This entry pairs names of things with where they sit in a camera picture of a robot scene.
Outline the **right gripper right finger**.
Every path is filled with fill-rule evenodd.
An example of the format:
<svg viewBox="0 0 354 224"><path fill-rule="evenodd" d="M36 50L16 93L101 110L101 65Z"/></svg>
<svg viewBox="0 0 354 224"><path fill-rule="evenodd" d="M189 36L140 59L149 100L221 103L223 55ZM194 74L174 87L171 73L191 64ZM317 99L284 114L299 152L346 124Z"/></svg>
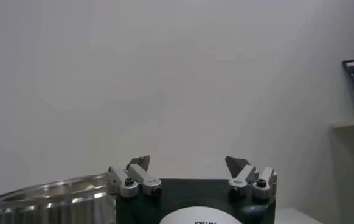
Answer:
<svg viewBox="0 0 354 224"><path fill-rule="evenodd" d="M272 200L276 197L277 172L273 168L266 167L260 173L246 159L232 156L225 157L225 162L232 177L228 181L231 197L240 198L248 194L258 200Z"/></svg>

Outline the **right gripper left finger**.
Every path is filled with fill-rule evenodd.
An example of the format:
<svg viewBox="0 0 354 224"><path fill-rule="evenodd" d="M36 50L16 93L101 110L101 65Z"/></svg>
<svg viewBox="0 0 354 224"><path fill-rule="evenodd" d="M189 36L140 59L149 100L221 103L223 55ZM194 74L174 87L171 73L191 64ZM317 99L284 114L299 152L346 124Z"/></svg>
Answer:
<svg viewBox="0 0 354 224"><path fill-rule="evenodd" d="M110 166L105 172L106 190L109 195L134 198L139 190L151 197L162 194L162 182L148 173L150 156L132 158L125 167Z"/></svg>

